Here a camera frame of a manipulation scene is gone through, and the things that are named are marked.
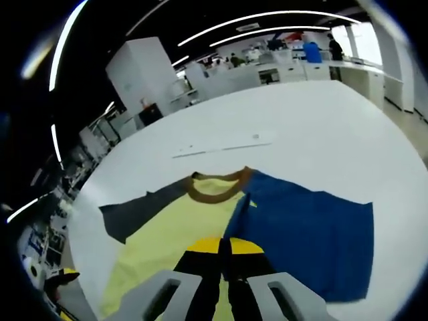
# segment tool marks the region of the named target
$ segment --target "person in blue shirt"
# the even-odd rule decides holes
[[[305,55],[306,55],[306,61],[315,62],[315,63],[322,62],[320,48],[318,47],[318,45],[313,41],[309,42],[308,38],[305,35],[303,36],[302,39],[304,42],[303,51],[305,52]]]

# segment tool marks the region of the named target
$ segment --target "dark gray sleeve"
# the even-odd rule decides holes
[[[133,199],[123,204],[101,206],[107,234],[120,243],[150,221],[168,204],[187,193],[187,179],[182,179],[159,189],[155,193]]]

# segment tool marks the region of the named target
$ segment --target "yellow object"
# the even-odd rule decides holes
[[[60,312],[60,318],[61,320],[65,320],[65,321],[73,321],[72,319],[70,319],[70,317],[67,314],[65,314],[62,311]]]
[[[224,193],[234,184],[236,181],[219,179],[194,182],[195,188],[206,195]],[[198,240],[222,237],[242,196],[244,194],[240,191],[224,202],[207,204],[195,201],[188,194],[183,195],[128,237],[104,290],[101,305],[103,317],[119,309],[123,295],[129,290],[158,271],[173,270],[187,248]],[[227,292],[220,297],[227,299]],[[218,303],[219,313],[215,314],[214,320],[233,320],[228,306],[228,301],[226,305]],[[217,318],[218,314],[222,314],[223,318]]]
[[[260,246],[249,241],[244,241],[243,239],[236,239],[234,237],[231,237],[230,244],[232,247],[232,254],[263,253],[263,250]]]
[[[223,280],[223,277],[220,280],[219,289],[219,301],[215,306],[213,321],[234,321],[232,306],[229,303],[229,283]]]
[[[217,254],[219,253],[220,239],[220,237],[200,239],[192,246],[189,246],[187,251]]]
[[[76,270],[70,269],[69,267],[65,267],[63,270],[64,274],[79,273]]]

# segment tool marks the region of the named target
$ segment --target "white desk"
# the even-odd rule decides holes
[[[386,96],[397,106],[405,109],[403,106],[403,82],[401,80],[384,73],[383,70],[376,67],[352,62],[326,60],[321,64],[305,61],[289,64],[277,62],[249,64],[202,79],[193,85],[199,88],[200,91],[205,92],[207,99],[212,99],[238,90],[261,86],[257,73],[262,71],[275,69],[278,71],[280,82],[288,83],[306,80],[329,80],[330,68],[340,68],[343,83],[362,94],[379,108],[383,108],[384,97]],[[243,74],[244,77],[236,82],[231,82],[231,78],[235,77],[234,74],[239,73]]]
[[[171,157],[183,143],[255,129],[274,130],[277,138],[267,146]],[[328,312],[341,321],[391,320],[428,262],[428,172],[392,121],[333,81],[222,96],[162,118],[116,146],[83,186],[68,224],[79,281],[95,313],[121,247],[106,234],[97,206],[129,201],[193,171],[226,174],[245,165],[312,190],[373,202],[367,298],[329,304]]]

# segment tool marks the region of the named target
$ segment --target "ceiling light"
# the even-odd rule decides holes
[[[60,149],[58,148],[58,141],[56,139],[56,128],[55,124],[51,126],[51,132],[52,132],[52,140],[53,140],[53,147],[55,148],[56,158],[58,159],[58,162],[60,162],[60,166],[62,170],[64,170],[64,167],[62,166],[62,159],[60,155]]]
[[[173,63],[173,67],[176,66],[176,65],[178,65],[179,63],[185,61],[188,58],[189,58],[189,56],[186,56],[186,57],[181,58],[180,60],[177,60],[175,63]]]
[[[49,37],[36,45],[34,50],[30,53],[29,57],[24,63],[21,70],[21,77],[23,79],[30,79],[40,66],[41,62],[46,58],[47,54],[54,46],[52,37]]]
[[[58,73],[58,66],[60,65],[62,50],[64,49],[64,45],[66,44],[68,34],[70,33],[70,30],[72,29],[74,21],[76,20],[80,11],[83,9],[84,5],[87,2],[88,2],[88,0],[84,0],[81,4],[79,4],[74,9],[72,14],[68,17],[66,24],[64,25],[64,28],[62,29],[60,39],[58,40],[58,44],[56,45],[55,54],[53,55],[53,60],[52,60],[51,76],[49,78],[49,91],[50,92],[55,89],[56,75]]]
[[[129,29],[129,31],[126,33],[126,36],[128,37],[134,30],[135,28],[138,27],[138,25],[140,23],[142,23],[145,19],[147,19],[148,17],[150,17],[152,15],[152,13],[154,13],[157,9],[159,9],[160,7],[162,7],[165,3],[168,3],[169,0],[164,0],[161,3],[159,3],[156,7],[154,7],[153,9],[151,9],[148,13],[146,13],[146,15],[141,18],[135,25],[134,27],[132,27],[131,29]]]
[[[328,17],[334,17],[337,19],[343,19],[343,20],[351,21],[353,23],[361,23],[361,21],[345,17],[344,15],[335,15],[334,13],[321,12],[321,11],[308,11],[308,10],[271,11],[271,12],[265,12],[265,13],[258,13],[255,15],[247,15],[245,17],[241,17],[241,18],[237,18],[234,20],[230,20],[230,21],[220,23],[219,25],[215,25],[214,27],[211,27],[211,28],[208,28],[204,31],[201,31],[201,32],[197,33],[196,35],[192,35],[190,38],[187,38],[186,40],[182,41],[177,46],[181,47],[185,43],[188,43],[189,41],[192,41],[195,38],[198,38],[200,35],[205,35],[206,33],[210,32],[210,31],[216,30],[220,27],[224,27],[225,25],[230,25],[231,23],[235,23],[235,22],[239,22],[239,21],[243,21],[243,20],[247,20],[247,19],[258,18],[258,17],[265,17],[266,15],[283,15],[285,13],[304,13],[304,14],[308,14],[308,15],[325,15]]]
[[[107,107],[106,111],[104,112],[104,115],[105,115],[105,114],[107,114],[107,113],[110,111],[110,109],[112,109],[113,105],[114,105],[114,102],[111,102],[111,103],[108,105],[108,107]]]
[[[32,206],[34,203],[38,202],[39,198],[36,198],[34,200],[32,200],[31,202],[29,202],[28,204],[22,206],[20,209],[18,209],[16,212],[14,212],[14,214],[12,214],[11,216],[9,216],[6,219],[6,223],[10,223],[10,221],[12,219],[14,219],[15,217],[17,217],[18,214],[20,214],[21,212],[23,212],[24,210],[26,210],[28,207]]]
[[[247,33],[242,33],[241,35],[234,35],[233,37],[230,38],[226,38],[220,41],[217,41],[215,43],[212,43],[211,45],[209,45],[210,47],[214,47],[215,45],[219,45],[220,43],[229,41],[229,40],[234,40],[240,37],[245,37],[246,35],[253,35],[255,33],[261,33],[261,32],[267,32],[267,31],[275,31],[275,30],[283,30],[283,29],[317,29],[317,30],[330,30],[330,28],[327,27],[316,27],[316,26],[310,26],[310,25],[293,25],[293,26],[288,26],[288,27],[275,27],[275,28],[267,28],[267,29],[262,29],[262,30],[256,30],[256,31],[250,31]]]

